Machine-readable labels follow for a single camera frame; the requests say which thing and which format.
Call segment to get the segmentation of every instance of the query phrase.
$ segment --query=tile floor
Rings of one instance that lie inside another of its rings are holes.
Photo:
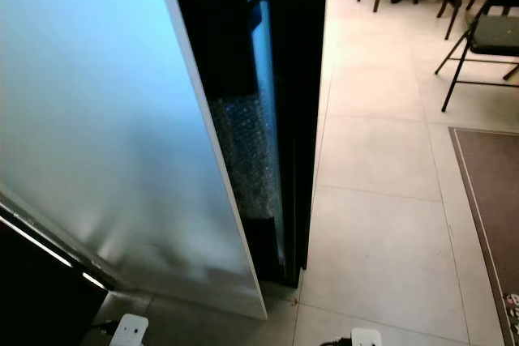
[[[328,0],[310,257],[297,291],[264,285],[266,322],[150,296],[113,295],[146,314],[146,345],[316,346],[371,327],[384,346],[500,346],[503,340],[448,126],[519,130],[519,91],[457,86],[433,70],[444,41],[440,0]],[[467,64],[466,78],[506,66]],[[85,344],[99,344],[94,335]]]

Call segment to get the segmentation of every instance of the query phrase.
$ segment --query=white wall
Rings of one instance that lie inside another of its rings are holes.
[[[142,289],[263,317],[176,0],[0,7],[2,191]]]

